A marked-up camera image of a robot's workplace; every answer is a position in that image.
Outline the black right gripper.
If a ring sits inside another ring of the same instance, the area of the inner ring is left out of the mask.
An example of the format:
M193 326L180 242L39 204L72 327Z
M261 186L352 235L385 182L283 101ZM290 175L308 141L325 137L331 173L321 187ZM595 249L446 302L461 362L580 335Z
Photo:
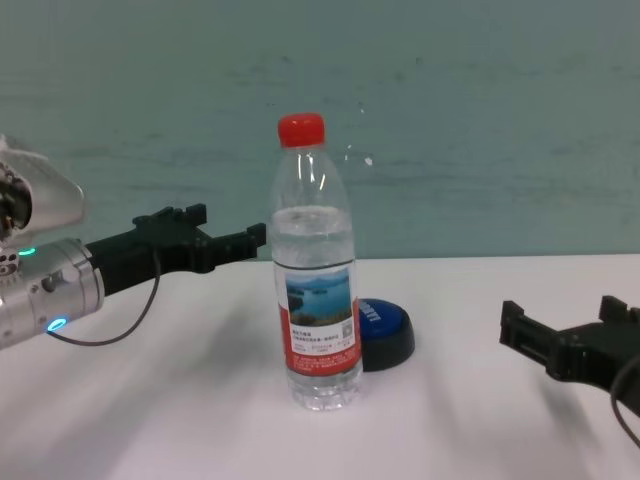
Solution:
M558 331L505 300L499 343L542 365L556 381L585 384L611 394L615 378L639 355L640 309L604 295L598 319L603 323Z

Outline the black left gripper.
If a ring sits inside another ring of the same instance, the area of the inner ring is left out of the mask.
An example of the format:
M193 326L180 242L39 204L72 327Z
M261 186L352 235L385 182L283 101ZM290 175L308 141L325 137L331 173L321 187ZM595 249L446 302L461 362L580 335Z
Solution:
M86 245L90 263L102 278L104 294L113 295L156 276L172 272L205 274L216 267L258 256L266 245L266 225L210 237L199 227L207 222L202 203L133 219L134 228Z

